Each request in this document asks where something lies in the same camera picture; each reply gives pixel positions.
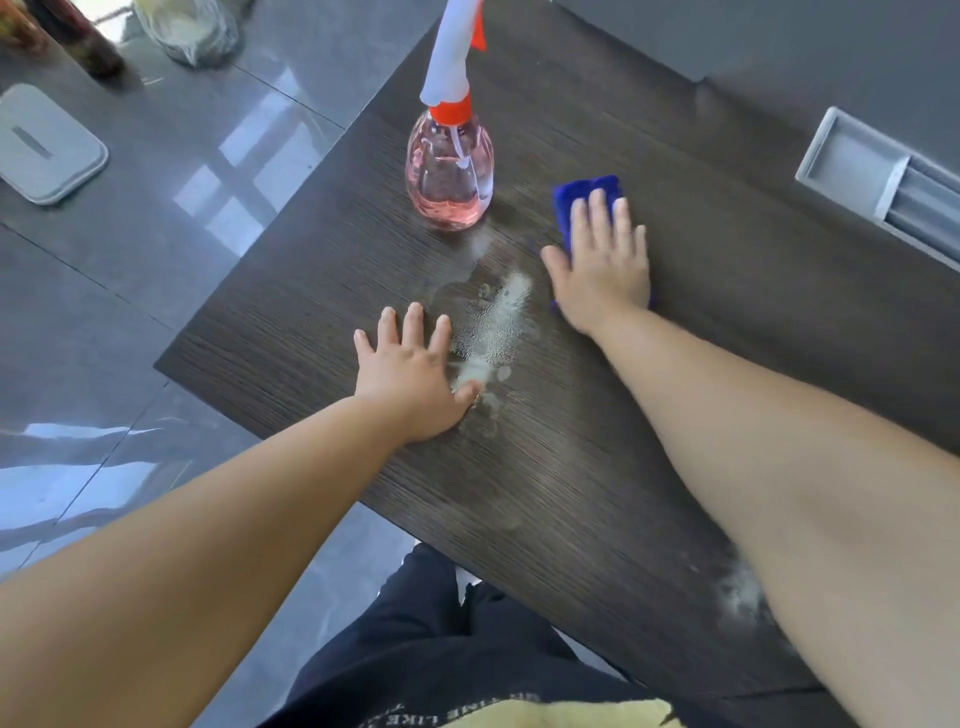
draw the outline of dark wooden table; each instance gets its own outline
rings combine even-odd
[[[954,451],[960,277],[805,195],[804,135],[549,3],[484,12],[490,52],[469,65],[496,153],[484,221],[440,234],[406,197],[429,34],[158,368],[268,436],[351,392],[351,332],[385,304],[419,300],[470,332],[484,284],[527,277],[509,378],[364,502],[658,690],[747,725],[846,724],[773,624],[727,613],[732,546],[551,309],[537,255],[557,239],[550,192],[618,174],[663,315]]]

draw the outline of finger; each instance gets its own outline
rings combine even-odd
[[[457,403],[458,408],[463,410],[461,417],[467,414],[467,410],[473,406],[482,392],[483,384],[477,379],[471,379],[461,384],[460,388],[453,393],[453,401]]]
[[[612,246],[607,193],[600,187],[590,192],[590,230],[593,233],[594,248],[603,251]]]
[[[359,361],[363,361],[364,358],[373,353],[370,339],[367,338],[367,333],[361,328],[353,333],[353,346],[357,348],[357,359]]]
[[[396,336],[396,312],[387,306],[380,314],[380,323],[376,326],[376,346],[379,349],[385,344],[398,344]]]
[[[403,346],[423,348],[423,306],[414,301],[403,317]]]
[[[554,298],[561,298],[566,290],[566,282],[570,278],[570,258],[556,245],[547,245],[540,251],[546,272],[550,274],[553,283]]]
[[[587,201],[574,200],[570,206],[570,251],[573,257],[593,247],[590,221],[587,217]]]
[[[450,317],[444,314],[437,319],[437,326],[433,329],[433,335],[430,337],[430,353],[445,361],[446,355],[450,352],[450,339],[452,337],[453,326],[450,324]]]
[[[634,246],[636,247],[636,257],[640,260],[647,259],[647,226],[637,225],[634,230]]]
[[[631,227],[630,206],[627,205],[627,198],[617,198],[613,203],[613,238],[616,241],[617,251],[628,257],[633,257],[636,253]]]

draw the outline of gray wall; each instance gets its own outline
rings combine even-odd
[[[960,172],[960,3],[559,0],[693,81],[813,131],[830,106]]]

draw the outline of person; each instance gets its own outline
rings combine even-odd
[[[960,461],[648,310],[644,228],[626,200],[612,224],[605,204],[574,206],[572,266],[542,251],[565,318],[610,360],[852,717],[955,725]],[[376,348],[356,332],[352,397],[0,585],[0,724],[188,726],[388,458],[453,427],[479,394],[450,392],[449,319],[424,342],[422,316],[411,304],[398,334],[385,309]],[[577,663],[493,588],[460,607],[452,569],[415,548],[266,725],[713,720]]]

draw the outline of person's right arm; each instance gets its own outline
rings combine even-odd
[[[955,725],[960,460],[647,310],[626,201],[574,207],[567,320],[629,387],[690,492],[741,548],[801,655],[864,728]]]

